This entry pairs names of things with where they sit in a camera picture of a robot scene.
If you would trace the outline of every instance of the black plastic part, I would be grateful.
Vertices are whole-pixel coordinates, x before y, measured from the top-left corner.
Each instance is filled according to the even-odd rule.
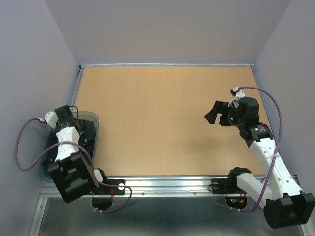
[[[78,120],[82,131],[83,138],[86,140],[94,140],[95,139],[95,132],[94,132],[94,122],[88,120]]]
[[[109,184],[108,178],[107,178],[107,176],[106,176],[104,170],[102,170],[101,168],[97,168],[96,170],[99,170],[100,174],[101,174],[102,177],[103,177],[102,183]]]
[[[72,111],[68,105],[55,109],[55,113],[58,117],[58,121],[55,128],[57,133],[60,130],[71,126],[74,126],[76,130],[79,133],[81,133],[81,126],[78,122],[78,119],[74,118]]]
[[[242,97],[239,106],[229,107],[228,102],[216,101],[212,110],[205,115],[205,119],[214,124],[217,114],[222,114],[219,124],[221,126],[236,126],[240,136],[250,146],[253,141],[260,139],[273,139],[273,134],[266,124],[259,122],[259,104],[255,98]]]
[[[93,198],[92,197],[92,207],[97,208],[98,210],[106,211],[110,208],[113,203],[112,198]]]
[[[216,101],[211,111],[205,115],[205,119],[210,124],[214,124],[216,122],[217,114],[222,114],[219,124],[222,126],[231,126],[227,120],[228,113],[228,102]]]
[[[247,205],[247,197],[244,198],[243,196],[242,197],[236,197],[236,198],[227,197],[227,198],[225,198],[225,201],[230,207],[235,208],[235,209],[241,209],[242,210]]]
[[[237,187],[236,177],[243,173],[251,173],[247,168],[235,167],[230,170],[227,178],[213,178],[211,179],[211,187],[213,194],[232,194],[241,193],[241,189]]]
[[[213,178],[211,179],[211,183],[210,186],[213,194],[240,194],[242,192],[241,189],[230,186],[227,178]]]
[[[232,96],[235,96],[236,95],[236,92],[234,92],[232,89],[230,90]]]
[[[99,185],[80,152],[48,165],[48,172],[66,203],[97,189]]]
[[[313,194],[300,194],[267,200],[264,215],[273,229],[306,224],[315,206]]]
[[[111,185],[119,185],[122,183],[123,185],[125,184],[124,179],[111,179],[109,180],[108,184]],[[125,189],[119,190],[119,188],[113,188],[114,189],[114,195],[124,195],[125,194]],[[96,189],[93,191],[94,195],[110,195],[110,187],[105,187],[100,185],[99,189]]]
[[[122,183],[123,185],[125,184],[124,179],[111,179],[108,184],[111,185],[119,185]],[[124,195],[125,194],[125,189],[119,190],[118,188],[113,188],[114,189],[114,195]],[[105,187],[100,185],[98,190],[93,191],[93,194],[95,195],[111,195],[111,188],[110,187]],[[113,203],[112,198],[93,198],[92,197],[92,206],[94,208],[97,208],[98,210],[107,210]]]

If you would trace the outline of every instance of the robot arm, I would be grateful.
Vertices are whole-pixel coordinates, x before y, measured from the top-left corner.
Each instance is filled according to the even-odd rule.
[[[276,143],[269,127],[259,122],[257,100],[246,97],[238,87],[231,90],[231,93],[232,100],[216,101],[213,109],[205,115],[205,119],[214,124],[217,114],[222,114],[219,122],[221,126],[236,126],[266,175],[272,166],[273,156],[276,157],[269,178],[270,189],[265,190],[259,203],[270,227],[276,229],[307,223],[315,206],[315,198],[311,193],[305,194],[293,180],[279,153],[274,155]],[[236,167],[228,175],[225,193],[231,193],[229,191],[235,189],[245,191],[258,201],[263,184],[247,168]]]
[[[78,143],[81,127],[73,117],[69,106],[48,112],[45,121],[56,130],[58,154],[55,162],[47,169],[63,200],[67,203],[99,189],[99,181],[107,182],[106,175],[101,169],[93,171],[78,147],[71,144],[62,144],[64,141]]]

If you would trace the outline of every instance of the plastic bin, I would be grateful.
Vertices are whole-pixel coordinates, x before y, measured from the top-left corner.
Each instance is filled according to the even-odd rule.
[[[77,117],[77,112],[73,112],[73,116]],[[93,151],[93,155],[91,157],[92,161],[94,162],[95,150],[96,150],[96,144],[97,144],[97,138],[98,138],[98,131],[99,131],[99,118],[98,118],[97,114],[95,114],[93,112],[79,112],[79,119],[85,119],[85,120],[94,122],[94,132],[96,132],[96,136],[95,136],[95,143],[94,143],[94,151]],[[47,141],[45,149],[47,149],[48,147],[49,147],[49,143]],[[52,183],[53,180],[49,176],[47,169],[44,168],[44,166],[43,166],[43,163],[46,160],[46,158],[47,158],[47,155],[45,155],[41,161],[39,173],[40,173],[41,178],[45,182],[51,182]]]

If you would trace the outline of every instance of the lavender wall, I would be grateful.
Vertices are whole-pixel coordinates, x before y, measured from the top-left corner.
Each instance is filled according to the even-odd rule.
[[[257,85],[270,91],[283,114],[282,157],[303,189],[315,194],[315,1],[292,0],[255,66]],[[279,119],[263,95],[273,130]]]
[[[43,0],[0,1],[0,235],[28,235],[39,195],[38,166],[20,172],[14,164],[17,133],[70,101],[77,68]],[[46,135],[37,123],[25,130],[23,166],[43,151]]]
[[[79,64],[254,63],[290,0],[45,0]]]

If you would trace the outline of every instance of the metal edge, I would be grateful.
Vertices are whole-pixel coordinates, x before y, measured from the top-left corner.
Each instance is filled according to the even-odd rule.
[[[304,236],[314,236],[315,232],[310,220],[305,225],[301,225]]]
[[[237,196],[214,195],[208,187],[213,178],[227,178],[227,176],[203,176],[203,177],[120,177],[126,181],[126,186],[132,188],[133,197],[201,197],[201,196]],[[130,191],[125,190],[125,194],[116,197],[127,197]],[[42,184],[40,190],[41,197],[60,198],[60,194],[53,183]]]
[[[75,105],[76,102],[77,102],[77,98],[78,98],[78,94],[79,94],[79,90],[80,90],[83,74],[84,74],[84,69],[80,66],[78,80],[77,80],[77,84],[75,86],[75,90],[74,90],[74,94],[73,94],[73,97],[72,97],[71,105]]]
[[[39,231],[40,231],[40,226],[44,217],[44,213],[45,213],[45,208],[47,205],[47,200],[48,198],[46,197],[39,197],[38,202],[37,202],[37,206],[36,206],[36,210],[35,210],[35,214],[34,214],[34,218],[31,224],[31,229],[30,229],[30,233],[29,236],[37,236],[39,235]]]
[[[251,67],[253,64],[228,64],[228,63],[108,63],[108,64],[87,64],[81,68],[100,67]]]

